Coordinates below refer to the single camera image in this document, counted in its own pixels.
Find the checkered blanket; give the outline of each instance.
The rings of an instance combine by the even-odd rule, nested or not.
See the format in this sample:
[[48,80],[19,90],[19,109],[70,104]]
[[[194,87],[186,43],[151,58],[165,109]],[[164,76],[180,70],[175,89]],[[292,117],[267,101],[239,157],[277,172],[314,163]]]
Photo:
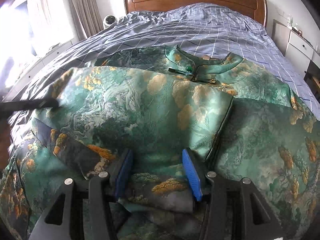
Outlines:
[[[265,28],[247,16],[211,3],[192,4],[168,12],[129,13],[108,29],[62,53],[33,78],[19,98],[41,96],[43,88],[71,67],[84,67],[90,60],[120,50],[158,45],[178,45],[199,57],[206,54],[224,58],[229,52],[238,54],[289,84],[320,119],[319,103]],[[17,124],[13,133],[19,131],[18,124],[25,124],[29,115],[29,112],[23,112],[12,119]]]

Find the green floral garment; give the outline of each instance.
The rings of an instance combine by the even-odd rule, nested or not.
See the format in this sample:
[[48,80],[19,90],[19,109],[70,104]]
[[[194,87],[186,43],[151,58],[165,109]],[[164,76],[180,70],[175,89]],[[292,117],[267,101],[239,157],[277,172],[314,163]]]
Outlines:
[[[134,165],[111,206],[119,239],[198,238],[204,208],[184,176],[185,147],[226,178],[251,178],[289,239],[318,209],[319,122],[288,85],[238,55],[125,50],[70,69],[45,96],[61,107],[34,111],[0,181],[0,216],[17,239],[28,238],[65,178],[108,170],[125,147]],[[91,239],[87,202],[84,227]]]

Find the nightstand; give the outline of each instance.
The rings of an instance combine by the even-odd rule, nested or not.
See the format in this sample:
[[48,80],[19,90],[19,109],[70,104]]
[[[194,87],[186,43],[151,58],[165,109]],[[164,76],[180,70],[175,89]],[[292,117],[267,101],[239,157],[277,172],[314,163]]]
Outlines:
[[315,49],[304,38],[277,20],[273,20],[272,39],[302,78],[308,70],[310,61],[320,67],[320,56]]

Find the curtain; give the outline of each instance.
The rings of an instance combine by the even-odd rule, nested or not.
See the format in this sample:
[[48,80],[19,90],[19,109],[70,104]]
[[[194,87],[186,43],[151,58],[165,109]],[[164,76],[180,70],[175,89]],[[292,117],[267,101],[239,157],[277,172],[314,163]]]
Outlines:
[[39,56],[44,56],[57,43],[57,30],[52,24],[47,0],[27,0],[30,25],[34,34],[32,45]]
[[72,2],[86,37],[103,30],[96,0],[72,0]]

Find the silver screw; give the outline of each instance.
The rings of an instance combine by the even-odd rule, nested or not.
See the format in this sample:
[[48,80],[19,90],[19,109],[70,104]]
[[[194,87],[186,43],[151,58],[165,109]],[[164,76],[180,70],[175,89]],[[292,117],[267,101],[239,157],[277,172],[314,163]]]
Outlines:
[[215,178],[217,176],[217,173],[215,173],[214,171],[208,171],[207,176],[209,178]]
[[100,178],[105,178],[106,176],[108,176],[108,173],[106,171],[102,171],[99,173]]
[[243,178],[243,179],[242,179],[242,182],[243,182],[244,184],[250,184],[250,183],[251,183],[251,179],[249,179],[249,178]]
[[65,181],[64,181],[64,184],[66,184],[66,185],[70,185],[71,183],[73,182],[73,179],[66,179]]

